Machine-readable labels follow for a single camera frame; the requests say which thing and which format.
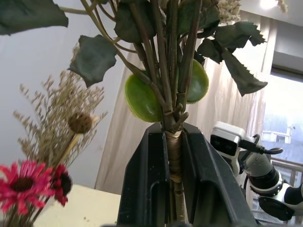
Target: beige curtain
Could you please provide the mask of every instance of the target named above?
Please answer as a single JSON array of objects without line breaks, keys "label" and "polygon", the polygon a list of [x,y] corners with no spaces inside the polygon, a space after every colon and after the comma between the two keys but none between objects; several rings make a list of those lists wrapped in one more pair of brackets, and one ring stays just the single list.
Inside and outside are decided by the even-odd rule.
[{"label": "beige curtain", "polygon": [[[275,25],[269,18],[250,13],[242,12],[241,18],[259,25],[267,43],[253,47],[248,42],[235,55],[257,78],[264,79],[272,64]],[[128,60],[142,67],[134,54],[129,54]],[[205,70],[210,79],[209,91],[203,100],[187,106],[190,116],[187,122],[200,128],[207,138],[216,121],[240,126],[249,135],[261,133],[264,92],[241,97],[224,63],[218,65],[206,60]],[[124,71],[96,182],[96,189],[117,194],[122,190],[126,165],[150,125],[135,118],[126,105],[123,89],[130,74],[129,70]]]}]

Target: table surface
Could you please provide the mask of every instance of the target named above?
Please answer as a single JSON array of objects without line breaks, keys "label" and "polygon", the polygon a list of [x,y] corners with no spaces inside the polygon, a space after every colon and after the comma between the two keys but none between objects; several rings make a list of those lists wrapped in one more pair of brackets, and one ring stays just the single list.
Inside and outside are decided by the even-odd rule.
[{"label": "table surface", "polygon": [[35,227],[100,227],[115,224],[120,195],[74,185],[63,207],[56,201],[41,213]]}]

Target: railing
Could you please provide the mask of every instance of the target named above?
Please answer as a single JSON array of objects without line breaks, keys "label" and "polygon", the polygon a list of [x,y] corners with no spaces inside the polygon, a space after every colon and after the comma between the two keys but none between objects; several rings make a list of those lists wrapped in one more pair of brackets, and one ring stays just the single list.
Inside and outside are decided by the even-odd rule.
[{"label": "railing", "polygon": [[[272,163],[275,168],[281,173],[283,179],[287,180],[292,186],[298,187],[303,183],[303,164],[282,160],[272,157]],[[280,221],[268,214],[266,214],[258,205],[258,195],[253,196],[252,213],[255,218],[263,224],[275,225],[302,225],[303,217],[295,216],[290,221]]]}]

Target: ceiling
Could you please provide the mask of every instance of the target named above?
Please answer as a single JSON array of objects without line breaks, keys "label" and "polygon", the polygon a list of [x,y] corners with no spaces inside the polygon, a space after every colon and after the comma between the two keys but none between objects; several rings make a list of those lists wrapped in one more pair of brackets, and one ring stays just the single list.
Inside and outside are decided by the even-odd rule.
[{"label": "ceiling", "polygon": [[241,0],[241,10],[303,26],[303,0],[285,0],[285,2],[288,5],[287,14],[283,14],[279,7],[263,10],[260,7],[260,0]]}]

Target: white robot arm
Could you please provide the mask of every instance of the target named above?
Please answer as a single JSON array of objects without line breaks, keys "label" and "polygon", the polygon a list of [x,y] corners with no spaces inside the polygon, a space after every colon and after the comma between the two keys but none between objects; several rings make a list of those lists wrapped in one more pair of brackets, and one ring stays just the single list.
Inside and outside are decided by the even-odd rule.
[{"label": "white robot arm", "polygon": [[283,150],[267,150],[259,144],[259,135],[246,137],[245,130],[217,122],[211,134],[211,145],[230,165],[235,177],[246,173],[250,188],[259,194],[260,207],[269,215],[287,221],[303,214],[303,185],[292,187],[273,167],[269,155]]}]

